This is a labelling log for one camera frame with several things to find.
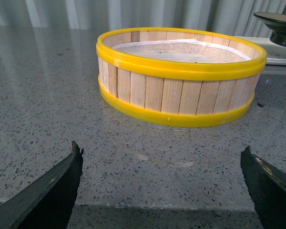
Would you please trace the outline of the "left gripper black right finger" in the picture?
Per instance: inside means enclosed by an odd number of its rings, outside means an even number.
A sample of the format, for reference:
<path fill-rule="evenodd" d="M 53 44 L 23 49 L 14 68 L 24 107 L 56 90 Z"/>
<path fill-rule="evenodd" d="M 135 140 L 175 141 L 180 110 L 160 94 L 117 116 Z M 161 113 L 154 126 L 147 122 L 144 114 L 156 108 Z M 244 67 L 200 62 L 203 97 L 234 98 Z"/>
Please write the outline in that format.
<path fill-rule="evenodd" d="M 241 152 L 240 165 L 255 211 L 265 229 L 286 229 L 286 173 L 251 153 Z"/>

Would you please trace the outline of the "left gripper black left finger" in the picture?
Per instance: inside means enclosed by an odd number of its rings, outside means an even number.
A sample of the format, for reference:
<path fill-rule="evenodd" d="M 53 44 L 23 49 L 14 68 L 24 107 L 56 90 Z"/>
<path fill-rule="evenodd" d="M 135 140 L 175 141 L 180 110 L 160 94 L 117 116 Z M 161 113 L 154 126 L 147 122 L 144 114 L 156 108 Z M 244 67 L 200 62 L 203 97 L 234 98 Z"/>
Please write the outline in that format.
<path fill-rule="evenodd" d="M 83 150 L 71 153 L 16 196 L 0 206 L 0 229 L 65 229 L 82 175 Z"/>

